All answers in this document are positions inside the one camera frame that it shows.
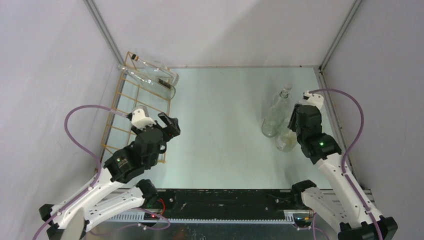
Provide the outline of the clear bottle white label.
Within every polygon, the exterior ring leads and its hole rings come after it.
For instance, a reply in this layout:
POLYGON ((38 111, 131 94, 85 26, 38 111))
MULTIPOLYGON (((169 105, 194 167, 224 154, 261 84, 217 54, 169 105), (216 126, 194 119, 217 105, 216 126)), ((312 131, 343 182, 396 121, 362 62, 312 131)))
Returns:
POLYGON ((295 132, 290 130, 288 120, 282 123, 277 135, 275 136, 274 143, 275 147, 283 153, 291 152, 297 145, 297 135, 295 132))

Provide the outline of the long clear glass bottle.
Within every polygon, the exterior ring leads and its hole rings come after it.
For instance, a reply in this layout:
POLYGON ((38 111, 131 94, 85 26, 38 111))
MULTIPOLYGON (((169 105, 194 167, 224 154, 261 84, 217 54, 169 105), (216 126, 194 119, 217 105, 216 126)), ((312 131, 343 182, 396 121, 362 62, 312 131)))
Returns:
POLYGON ((262 122, 261 131, 265 137, 273 138, 278 134, 279 128, 286 118, 290 102, 290 92, 286 89, 282 90, 262 122))

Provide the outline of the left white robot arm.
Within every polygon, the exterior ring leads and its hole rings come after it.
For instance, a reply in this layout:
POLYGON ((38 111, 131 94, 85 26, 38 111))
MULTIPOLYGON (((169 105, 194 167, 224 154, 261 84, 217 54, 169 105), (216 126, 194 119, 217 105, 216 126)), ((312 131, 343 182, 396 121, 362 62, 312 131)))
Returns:
POLYGON ((48 226, 48 239, 59 240, 79 210, 83 213, 82 229, 77 232, 80 240, 114 215, 132 208, 150 209, 156 206, 159 193, 149 179, 141 179, 119 196, 108 200, 104 198, 158 163, 159 156, 167 150, 167 143, 181 133, 179 120, 161 112, 158 117, 165 123, 162 127, 146 116, 142 109, 134 110, 127 117, 131 120, 131 130, 136 134, 135 140, 115 151, 105 161, 99 175, 95 175, 72 198, 61 204, 44 204, 39 208, 40 216, 48 226))

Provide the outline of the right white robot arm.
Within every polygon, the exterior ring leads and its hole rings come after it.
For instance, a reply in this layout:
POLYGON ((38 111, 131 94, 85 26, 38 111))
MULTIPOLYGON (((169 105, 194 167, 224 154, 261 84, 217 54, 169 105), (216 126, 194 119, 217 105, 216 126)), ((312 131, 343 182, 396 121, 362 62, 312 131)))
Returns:
POLYGON ((315 183, 304 180, 292 185, 291 204, 315 211, 337 233, 339 240, 391 240, 398 224, 384 217, 366 196, 350 169, 342 162, 336 140, 322 131, 318 107, 295 104, 289 129, 296 133, 301 151, 326 177, 339 203, 328 199, 315 183))

